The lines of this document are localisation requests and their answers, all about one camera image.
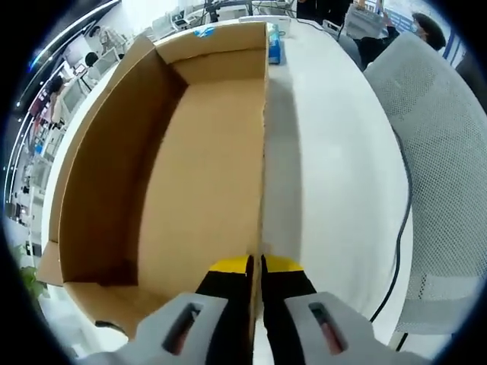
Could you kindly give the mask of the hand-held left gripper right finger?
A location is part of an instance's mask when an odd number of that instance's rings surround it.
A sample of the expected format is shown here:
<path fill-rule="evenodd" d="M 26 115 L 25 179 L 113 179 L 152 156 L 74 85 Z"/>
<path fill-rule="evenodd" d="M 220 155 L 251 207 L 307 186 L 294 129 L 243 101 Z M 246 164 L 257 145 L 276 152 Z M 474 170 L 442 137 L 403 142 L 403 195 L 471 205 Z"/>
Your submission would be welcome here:
<path fill-rule="evenodd" d="M 427 364 L 378 341 L 372 324 L 319 292 L 289 258 L 262 255 L 263 323 L 276 364 Z"/>

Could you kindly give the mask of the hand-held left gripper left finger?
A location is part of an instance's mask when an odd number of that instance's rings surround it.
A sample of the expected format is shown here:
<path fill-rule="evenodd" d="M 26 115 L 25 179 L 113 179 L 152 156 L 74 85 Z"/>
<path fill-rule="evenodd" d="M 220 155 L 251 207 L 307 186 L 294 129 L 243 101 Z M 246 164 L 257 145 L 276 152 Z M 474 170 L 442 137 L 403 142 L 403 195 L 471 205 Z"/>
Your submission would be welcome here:
<path fill-rule="evenodd" d="M 116 351 L 86 357 L 87 364 L 249 364 L 251 255 L 222 259 L 197 290 L 182 293 L 136 327 Z"/>

